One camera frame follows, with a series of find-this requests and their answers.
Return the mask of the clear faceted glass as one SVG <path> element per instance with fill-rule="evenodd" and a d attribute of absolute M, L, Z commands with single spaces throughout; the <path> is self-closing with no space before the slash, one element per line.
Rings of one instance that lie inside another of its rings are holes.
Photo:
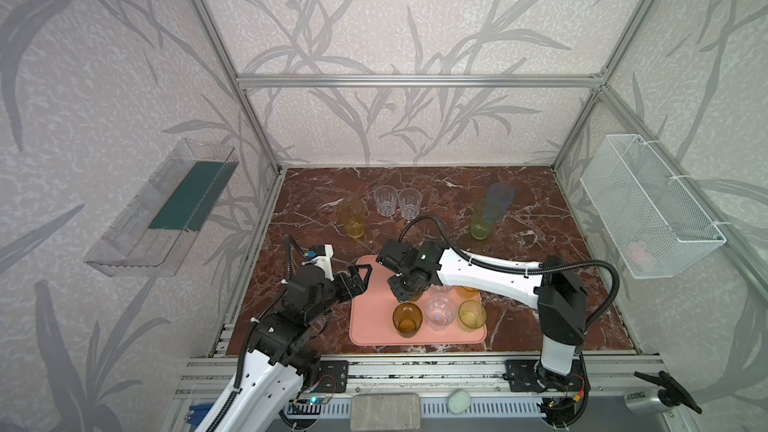
<path fill-rule="evenodd" d="M 374 190 L 374 201 L 379 215 L 393 217 L 398 206 L 398 191 L 394 186 L 381 185 Z"/>
<path fill-rule="evenodd" d="M 458 306 L 447 293 L 432 295 L 425 305 L 428 326 L 436 331 L 446 329 L 455 321 L 457 308 Z"/>
<path fill-rule="evenodd" d="M 406 188 L 401 190 L 398 194 L 398 205 L 401 216 L 407 221 L 411 221 L 419 215 L 421 203 L 422 194 L 417 189 Z"/>
<path fill-rule="evenodd" d="M 453 289 L 453 287 L 452 287 L 452 286 L 445 286 L 445 285 L 443 285 L 443 286 L 435 286 L 435 285 L 432 285 L 432 286 L 429 288 L 429 291 L 430 291 L 430 292 L 432 292 L 432 293 L 434 293 L 434 294 L 447 294 L 447 293 L 449 293 L 449 292 L 450 292 L 452 289 Z"/>

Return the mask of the yellow short glass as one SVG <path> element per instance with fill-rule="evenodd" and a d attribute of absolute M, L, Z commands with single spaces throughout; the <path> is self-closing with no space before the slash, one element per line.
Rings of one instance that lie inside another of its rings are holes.
<path fill-rule="evenodd" d="M 454 291 L 463 300 L 470 300 L 470 299 L 473 299 L 475 296 L 479 295 L 479 291 L 471 287 L 457 286 L 454 288 Z"/>

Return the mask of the green short glass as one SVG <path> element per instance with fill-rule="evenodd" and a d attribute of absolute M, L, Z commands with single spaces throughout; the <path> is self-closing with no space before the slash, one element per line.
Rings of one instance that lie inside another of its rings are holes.
<path fill-rule="evenodd" d="M 481 302 L 466 300 L 459 306 L 458 319 L 464 329 L 478 330 L 485 326 L 487 312 Z"/>

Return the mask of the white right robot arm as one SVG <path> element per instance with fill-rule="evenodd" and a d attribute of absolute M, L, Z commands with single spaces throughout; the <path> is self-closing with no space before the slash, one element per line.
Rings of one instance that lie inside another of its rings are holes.
<path fill-rule="evenodd" d="M 602 260 L 564 264 L 514 262 L 473 254 L 447 242 L 426 241 L 420 248 L 397 240 L 385 243 L 376 262 L 392 273 L 389 287 L 400 302 L 430 287 L 469 287 L 519 302 L 538 313 L 542 333 L 539 359 L 530 380 L 536 392 L 563 391 L 589 327 L 606 312 L 620 290 L 616 268 Z M 588 293 L 576 271 L 601 268 L 611 276 L 607 297 L 587 311 Z"/>

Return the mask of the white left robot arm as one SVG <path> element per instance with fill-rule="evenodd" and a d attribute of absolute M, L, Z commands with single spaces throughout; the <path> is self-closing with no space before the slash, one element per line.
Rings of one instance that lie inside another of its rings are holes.
<path fill-rule="evenodd" d="M 327 276 L 305 264 L 285 281 L 273 307 L 253 322 L 224 391 L 199 431 L 264 431 L 288 402 L 320 378 L 313 324 L 340 303 L 363 294 L 373 267 L 352 265 Z"/>

